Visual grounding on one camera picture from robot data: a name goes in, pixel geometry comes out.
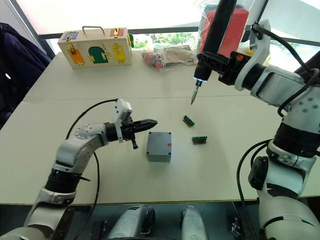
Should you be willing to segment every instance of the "black cable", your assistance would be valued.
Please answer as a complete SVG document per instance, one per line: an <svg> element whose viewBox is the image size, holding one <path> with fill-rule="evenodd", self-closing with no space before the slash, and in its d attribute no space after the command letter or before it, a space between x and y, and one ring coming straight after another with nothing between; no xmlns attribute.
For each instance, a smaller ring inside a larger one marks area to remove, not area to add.
<svg viewBox="0 0 320 240"><path fill-rule="evenodd" d="M94 213L94 210L96 208L97 205L97 201L98 201L98 196L99 196L99 189L100 189L100 166L99 166L99 160L98 157L96 155L96 153L93 153L95 161L96 161L96 171L97 171L97 184L96 184L96 194L95 194L95 199L94 199L94 203L92 206L92 209L88 215L88 217L86 218L86 220L84 221L84 223L82 224L82 226L79 228L78 232L76 233L75 237L73 240L77 240L78 237L80 236L81 232L83 231L83 229L85 228L85 226L87 225L89 219L91 218L92 214Z"/></svg>
<svg viewBox="0 0 320 240"><path fill-rule="evenodd" d="M298 90L296 93L294 93L291 97L289 97L287 100L285 100L278 108L277 113L283 118L284 115L282 114L282 110L284 109L284 107L289 104L293 99L295 99L296 97L298 97L300 94L302 94L305 90L307 90L312 84L314 84L319 76L319 69L317 68L313 68L311 69L311 72L313 72L310 80L307 82L307 84L305 84L302 88L300 88L300 90Z"/></svg>
<svg viewBox="0 0 320 240"><path fill-rule="evenodd" d="M71 125L66 137L65 137L65 140L67 140L70 136L70 133L72 131L72 129L75 127L75 125L77 124L77 122L87 113L89 112L91 109L95 108L96 106L99 106L100 104L104 104L104 103L109 103L109 102L116 102L118 99L115 98L115 99L110 99L110 100L105 100L105 101L101 101L101 102L98 102L94 105L92 105L91 107L89 107L87 110L85 110L83 113L80 114L80 116L78 116L78 118L74 121L74 123Z"/></svg>
<svg viewBox="0 0 320 240"><path fill-rule="evenodd" d="M252 29L254 31L259 32L260 34L265 34L271 38L273 38L274 40L277 40L279 43L281 43L283 46L285 46L289 52L292 54L292 56L298 61L298 63L301 65L301 67L303 67L303 69L311 76L312 72L311 69L304 63L304 61L300 58L300 56L298 55L298 53L295 51L295 49L286 41L284 40L282 37L274 34L273 32L263 28L262 26L260 26L257 23L254 23L252 25Z"/></svg>
<svg viewBox="0 0 320 240"><path fill-rule="evenodd" d="M253 145L252 147L250 147L245 153L244 155L242 156L242 158L240 159L240 162L238 164L238 167L236 169L236 184L238 186L238 191L239 191L239 195L240 195L240 199L241 199L241 204L242 204L242 207L243 207L243 210L244 210L244 214L246 216L246 220L248 222L248 225L249 225L249 228L250 228L250 231L251 231L251 234L252 234L252 237L254 238L254 240L257 240L257 236L256 236L256 233L255 233L255 230L254 230L254 227L252 225L252 222L250 220L250 216L249 216L249 212L248 212L248 208L247 208L247 205L245 203L245 198L244 198L244 194L242 192L242 189L241 189L241 184L240 184L240 169L241 169L241 166L242 166L242 163L244 162L244 160L246 159L246 157L248 156L248 154L253 150L255 149L256 147L260 146L260 145L264 145L264 144L267 144L268 142L270 142L272 139L269 139L269 140L264 140L264 141L261 141L261 142L258 142L257 144Z"/></svg>
<svg viewBox="0 0 320 240"><path fill-rule="evenodd" d="M259 148L254 152L254 154L252 155L251 160L250 160L250 166L251 166L251 167L252 167L252 165L254 164L254 160L255 160L257 154L258 154L262 149L264 149L266 146L268 146L268 144L262 145L261 147L259 147Z"/></svg>

